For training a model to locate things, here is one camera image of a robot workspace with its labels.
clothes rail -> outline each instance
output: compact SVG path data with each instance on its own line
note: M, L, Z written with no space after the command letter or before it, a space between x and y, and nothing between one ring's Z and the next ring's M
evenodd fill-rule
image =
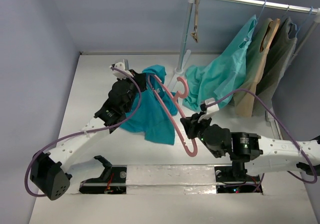
M311 27L309 28L307 33L304 35L301 42L298 44L293 58L296 57L298 52L301 50L302 46L305 44L306 40L310 37L311 33L315 30L317 25L320 23L319 8L312 8L311 9L310 7L300 7L300 6L294 6L294 5L289 5L289 4L273 3L273 2L266 2L266 1L260 1L260 0L221 0L221 1L244 3L244 4L249 4L249 5L265 6L265 7L269 7L269 8L283 9L283 10L288 10L288 11L293 11L293 12L315 14L316 16L313 21L313 24L311 25ZM183 62L183 58L184 58L184 54L185 54L185 50L186 50L185 47L186 47L187 39L188 39L188 31L189 31L193 3L195 3L195 0L188 0L187 13L186 13L184 26L183 26L183 35L182 35L182 41L181 41L181 45L180 45L179 60L178 60L177 68L175 69L176 74L183 74L183 72L184 72L184 70L182 68L182 62Z

pink hanger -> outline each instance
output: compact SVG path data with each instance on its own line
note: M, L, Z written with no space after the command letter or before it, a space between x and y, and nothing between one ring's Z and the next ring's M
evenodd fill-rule
M161 79L156 76L155 74L151 74L152 77L157 81L158 84L160 84L160 86L165 90L165 92L167 93L167 95L169 96L169 98L172 100L173 104L176 106L176 108L178 109L180 115L185 118L185 114L184 112L182 111L182 109L180 108L180 106L178 105L178 98L186 98L189 94L189 87L188 87L188 83L187 83L187 80L184 78L184 77L178 77L177 80L181 83L183 83L183 86L184 86L184 93L181 93L180 91L176 92L175 96L173 96L171 94L171 92L168 90L168 88L162 84L161 82ZM190 157L195 157L198 153L198 147L197 147L197 143L195 141L195 139L192 139L192 145L193 145L193 152L191 152L189 150L189 148L187 147L186 143L185 143L185 140L184 140L184 137L183 135L181 134L181 131L180 129L178 128L176 122L174 121L171 113L169 112L169 110L167 109L165 103L162 101L162 99L160 98L159 94L157 93L157 91L153 88L153 86L151 85L151 82L150 82L150 76L151 75L148 75L148 84L150 86L150 88L152 89L153 93L155 94L157 100L159 101L159 103L161 104L163 110L165 111L165 113L167 114L167 116L169 117L170 121L172 122L173 124L173 127L176 131L176 133L178 134L181 142L182 142L182 145L183 145L183 148L185 150L185 152L190 156Z

garment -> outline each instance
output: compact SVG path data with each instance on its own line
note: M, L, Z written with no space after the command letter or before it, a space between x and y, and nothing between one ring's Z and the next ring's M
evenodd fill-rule
M268 108L272 108L272 96L295 51L297 38L289 38L289 33L293 28L292 24L291 19L287 18L276 33L266 58L262 79L256 87L256 94ZM254 115L265 113L265 109L257 100L253 108Z
M267 55L273 38L279 28L280 19L273 21L268 18L253 37L246 52L246 79L240 88L256 93L256 86L262 79ZM245 92L233 95L235 113L242 117L251 117L255 98Z
M153 73L161 79L162 83L165 82L166 71L163 66L154 65L144 69L142 72ZM178 110L169 96L153 78L151 78L150 81L171 115L176 115ZM139 94L137 94L133 102L132 111L136 108L138 100ZM137 112L120 127L133 133L145 132L144 138L151 142L171 145L175 143L174 127L150 87L142 93L141 104Z
M225 51L208 66L191 66L185 76L189 85L189 95L183 105L191 110L200 111L202 101L223 98L242 85L246 78L246 52L256 24L256 16L252 16L242 27ZM231 96L221 103L226 106Z

tabletop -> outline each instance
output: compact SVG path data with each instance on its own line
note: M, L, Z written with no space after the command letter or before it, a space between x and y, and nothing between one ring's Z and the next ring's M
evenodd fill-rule
M192 54L186 64L207 65L216 55ZM178 55L81 55L60 136L77 132L92 118L105 100L116 81L109 66L117 59L126 58L136 72L159 64L165 67L165 84L173 77ZM174 91L183 91L177 84ZM194 112L182 107L186 116ZM179 114L174 117L179 128ZM217 112L213 123L232 132L257 133L274 138L271 123L264 116L240 118L232 106ZM83 195L79 194L82 180L99 176L103 167L93 157L102 155L113 165L183 165L230 164L227 157L216 159L198 143L198 154L189 157L176 136L175 144L156 144L144 140L142 133L133 134L118 128L105 139L97 142L71 167L71 186L56 201L37 198L31 224L88 223L104 220L117 223L317 223L305 186L286 172L267 173L261 194L195 194L195 195Z

wall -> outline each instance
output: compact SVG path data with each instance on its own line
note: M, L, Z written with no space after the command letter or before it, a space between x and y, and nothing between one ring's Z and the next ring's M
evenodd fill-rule
M290 0L300 6L320 7L320 0ZM292 14L301 24L306 15ZM312 18L298 37L308 29ZM292 65L286 71L273 97L273 108L297 140L310 140L320 135L320 27L314 31ZM320 223L320 181L307 185L308 194Z
M55 1L81 51L179 51L188 0ZM223 51L261 7L201 0L199 9L200 41L189 36L187 47Z
M24 174L59 134L79 52L53 0L0 0L0 30L0 223L26 224Z

